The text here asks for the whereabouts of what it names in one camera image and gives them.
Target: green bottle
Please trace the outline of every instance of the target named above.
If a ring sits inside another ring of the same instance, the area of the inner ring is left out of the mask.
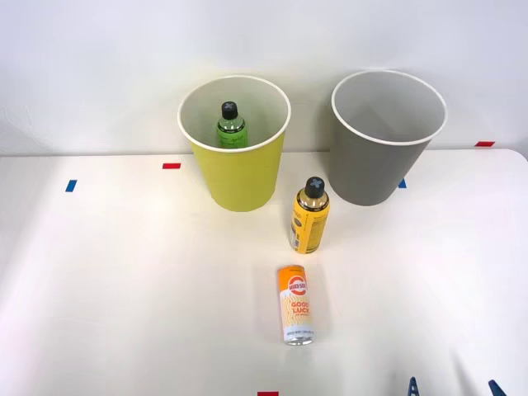
[[[218,121],[217,131],[222,149],[243,149],[248,146],[246,121],[238,115],[234,101],[222,105],[222,118]]]

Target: white wall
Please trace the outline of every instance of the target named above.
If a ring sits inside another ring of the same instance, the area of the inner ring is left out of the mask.
[[[416,74],[446,98],[433,146],[528,154],[522,0],[2,0],[0,155],[185,153],[198,82],[253,73],[293,104],[286,150],[328,146],[332,88],[360,68]]]

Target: can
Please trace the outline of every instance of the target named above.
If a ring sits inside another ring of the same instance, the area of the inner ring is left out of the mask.
[[[330,210],[330,198],[321,177],[310,177],[294,199],[290,245],[299,253],[315,252],[323,237]]]
[[[277,272],[284,342],[307,345],[314,340],[308,285],[302,266],[283,266]]]

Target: can label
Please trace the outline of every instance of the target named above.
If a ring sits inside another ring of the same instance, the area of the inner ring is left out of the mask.
[[[238,132],[223,132],[220,128],[217,128],[217,132],[223,149],[243,149],[248,146],[248,130],[245,126]]]
[[[280,313],[284,341],[313,337],[308,287],[302,266],[285,266],[278,271]]]
[[[291,219],[290,243],[299,253],[311,253],[319,247],[323,237],[324,225],[327,223],[330,203],[316,212],[306,210],[294,200],[294,213]]]

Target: paper cup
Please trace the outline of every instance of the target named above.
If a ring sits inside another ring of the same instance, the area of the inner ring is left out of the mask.
[[[225,101],[236,102],[246,121],[246,148],[219,146],[216,124]],[[218,205],[245,212],[270,200],[290,114],[290,101],[278,86],[250,76],[215,79],[183,100],[178,124],[191,141],[205,182]]]
[[[442,96],[406,73],[371,70],[343,79],[332,94],[329,181],[358,205],[383,202],[447,120]]]

